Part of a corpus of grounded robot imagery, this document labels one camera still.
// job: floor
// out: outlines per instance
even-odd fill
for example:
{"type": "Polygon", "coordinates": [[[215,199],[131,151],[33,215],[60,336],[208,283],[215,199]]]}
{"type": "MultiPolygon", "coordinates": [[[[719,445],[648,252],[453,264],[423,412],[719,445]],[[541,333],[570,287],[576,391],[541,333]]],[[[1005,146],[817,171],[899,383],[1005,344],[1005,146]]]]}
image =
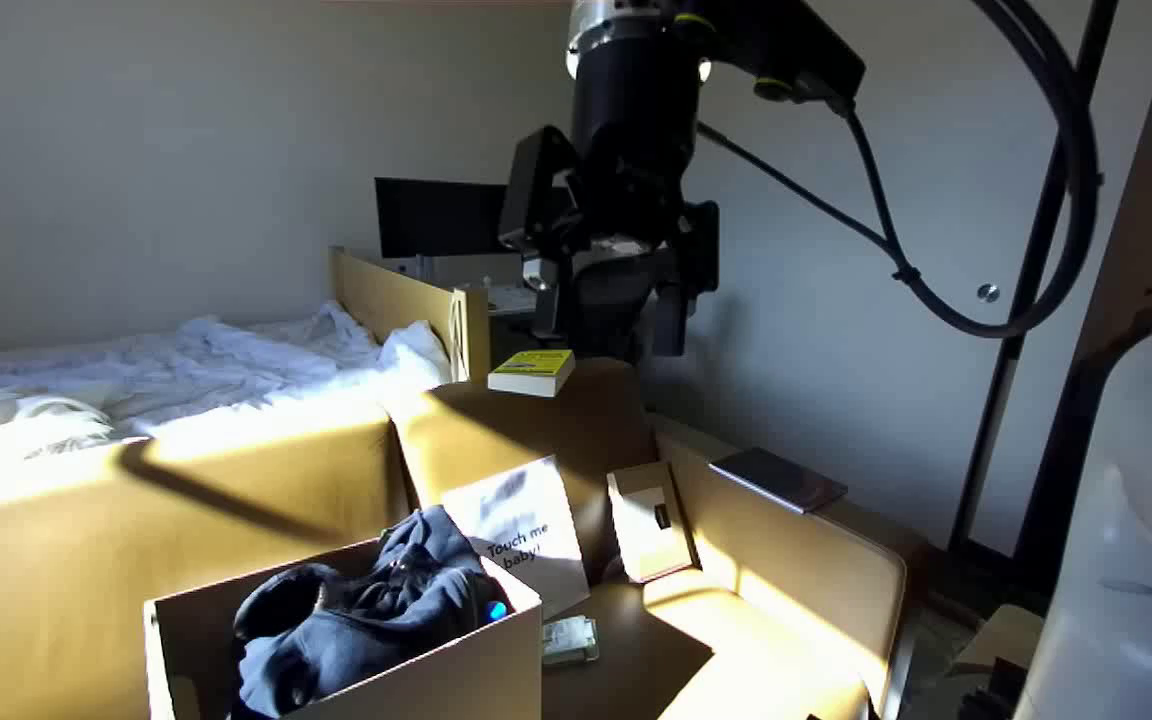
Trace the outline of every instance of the floor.
{"type": "Polygon", "coordinates": [[[899,638],[898,674],[903,665],[898,720],[956,720],[965,696],[989,684],[989,674],[956,668],[956,658],[984,627],[1002,604],[1044,611],[1044,598],[1031,598],[982,560],[948,553],[929,557],[929,579],[899,638]]]}

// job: dark cloth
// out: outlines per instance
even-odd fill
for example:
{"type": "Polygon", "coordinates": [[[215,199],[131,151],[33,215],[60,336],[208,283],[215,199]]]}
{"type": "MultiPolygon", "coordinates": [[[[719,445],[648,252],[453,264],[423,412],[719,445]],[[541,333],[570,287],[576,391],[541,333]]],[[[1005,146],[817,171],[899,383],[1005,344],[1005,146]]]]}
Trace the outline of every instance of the dark cloth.
{"type": "Polygon", "coordinates": [[[235,611],[235,717],[283,717],[510,611],[444,508],[401,521],[371,573],[327,566],[263,579],[235,611]]]}

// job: white wall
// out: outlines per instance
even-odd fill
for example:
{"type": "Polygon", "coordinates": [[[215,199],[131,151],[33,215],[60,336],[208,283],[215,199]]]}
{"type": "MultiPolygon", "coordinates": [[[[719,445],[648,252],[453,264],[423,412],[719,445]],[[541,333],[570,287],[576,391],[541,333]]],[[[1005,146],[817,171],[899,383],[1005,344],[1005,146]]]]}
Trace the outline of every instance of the white wall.
{"type": "MultiPolygon", "coordinates": [[[[1007,298],[972,293],[1015,280],[1054,149],[1044,100],[968,0],[817,10],[872,69],[860,107],[916,264],[996,321],[1007,298]]],[[[1042,10],[1076,40],[1087,0],[1042,10]]],[[[503,182],[518,136],[570,121],[564,14],[0,0],[0,347],[325,301],[327,249],[377,239],[377,171],[503,182]]],[[[1152,0],[1124,0],[1104,89],[1102,228],[1146,124],[1152,0]]],[[[764,106],[719,69],[705,121],[872,215],[830,111],[764,106]]],[[[739,161],[701,146],[687,184],[723,205],[723,287],[701,301],[691,357],[648,365],[653,402],[948,541],[996,347],[929,321],[890,259],[739,161]]],[[[1038,344],[1049,376],[1080,317],[1083,301],[1038,344]]],[[[1031,441],[1049,403],[1011,410],[1038,415],[1031,441]]],[[[989,478],[984,541],[1020,523],[1028,479],[989,478]]]]}
{"type": "MultiPolygon", "coordinates": [[[[911,259],[956,309],[1002,321],[1057,136],[1042,93],[976,6],[817,10],[868,59],[860,111],[911,259]],[[1002,283],[1005,301],[982,303],[982,283],[1002,283]]],[[[1087,0],[1042,10],[1076,45],[1087,0]]],[[[1124,6],[1104,89],[1118,100],[1098,106],[1107,166],[1102,237],[1146,124],[1135,106],[1152,89],[1152,0],[1124,6]]],[[[773,107],[747,95],[747,81],[719,72],[705,121],[872,222],[848,129],[830,111],[773,107]]],[[[723,199],[723,293],[701,301],[691,357],[653,359],[656,403],[841,478],[860,505],[946,543],[996,344],[933,321],[882,252],[739,161],[705,149],[691,188],[723,199]]],[[[1072,347],[1080,317],[1083,298],[1044,344],[1072,347]]],[[[1020,478],[996,478],[982,521],[1015,521],[1026,501],[1020,478]]]]}
{"type": "Polygon", "coordinates": [[[503,182],[570,115],[553,14],[0,0],[0,347],[325,301],[377,171],[503,182]]]}

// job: open cardboard box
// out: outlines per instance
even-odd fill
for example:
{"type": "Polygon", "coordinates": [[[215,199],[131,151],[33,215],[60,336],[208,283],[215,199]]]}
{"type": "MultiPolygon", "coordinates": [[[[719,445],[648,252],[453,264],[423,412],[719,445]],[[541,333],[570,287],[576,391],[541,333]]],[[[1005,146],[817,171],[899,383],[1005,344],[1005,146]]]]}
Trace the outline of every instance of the open cardboard box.
{"type": "MultiPolygon", "coordinates": [[[[380,541],[353,543],[296,566],[333,566],[339,573],[368,573],[380,541]]],[[[148,710],[158,720],[221,720],[223,710],[223,641],[241,599],[267,575],[263,568],[223,586],[208,586],[181,598],[146,604],[146,653],[148,653],[148,710]]],[[[455,638],[423,658],[411,658],[388,674],[377,674],[336,696],[325,696],[296,717],[336,720],[535,720],[541,717],[541,598],[485,557],[512,604],[512,616],[455,638]]]]}

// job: black cable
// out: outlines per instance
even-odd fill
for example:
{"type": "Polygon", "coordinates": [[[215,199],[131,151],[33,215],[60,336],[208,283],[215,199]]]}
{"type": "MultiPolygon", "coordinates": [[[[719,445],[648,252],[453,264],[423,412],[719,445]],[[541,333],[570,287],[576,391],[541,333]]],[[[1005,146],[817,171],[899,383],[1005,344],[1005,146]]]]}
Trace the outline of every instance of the black cable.
{"type": "Polygon", "coordinates": [[[799,182],[783,176],[779,168],[773,168],[769,161],[760,161],[758,151],[739,149],[731,136],[718,132],[711,124],[695,124],[695,132],[719,149],[727,149],[731,155],[747,161],[754,168],[769,171],[773,182],[779,182],[790,192],[795,192],[799,199],[810,199],[814,210],[821,210],[825,215],[848,223],[857,237],[872,239],[876,249],[890,246],[890,237],[882,237],[876,228],[860,223],[857,215],[841,211],[836,205],[830,205],[825,196],[810,192],[799,182]]]}
{"type": "Polygon", "coordinates": [[[738,151],[739,161],[747,161],[754,168],[769,171],[773,182],[779,182],[783,188],[793,188],[795,196],[805,196],[814,210],[830,211],[831,222],[848,223],[851,232],[860,232],[863,239],[872,239],[876,249],[890,252],[890,259],[898,264],[898,280],[911,287],[911,298],[940,317],[946,326],[968,333],[968,336],[1020,336],[1038,326],[1044,326],[1066,298],[1072,293],[1087,249],[1091,249],[1091,232],[1098,232],[1098,199],[1102,199],[1102,161],[1098,161],[1098,132],[1091,132],[1091,115],[1087,115],[1087,95],[1080,93],[1080,81],[1072,72],[1067,53],[1060,49],[1057,31],[1026,6],[1026,0],[976,0],[982,14],[1007,38],[1007,45],[1015,49],[1015,57],[1026,59],[1026,69],[1031,72],[1031,81],[1042,86],[1042,93],[1054,106],[1054,115],[1060,124],[1060,155],[1066,155],[1066,176],[1067,176],[1067,239],[1060,252],[1060,264],[1054,272],[1054,283],[1007,326],[982,326],[965,314],[956,314],[954,303],[946,303],[919,275],[919,270],[907,264],[892,210],[890,210],[890,192],[868,146],[868,132],[857,115],[851,106],[836,106],[836,111],[848,121],[851,140],[860,149],[863,161],[863,176],[882,211],[886,232],[872,232],[868,223],[860,223],[857,215],[831,210],[830,199],[821,199],[817,192],[799,188],[795,182],[790,182],[783,171],[777,171],[773,166],[764,166],[760,155],[746,151],[739,146],[731,146],[727,136],[719,136],[718,129],[701,124],[701,136],[723,146],[727,151],[738,151]]]}

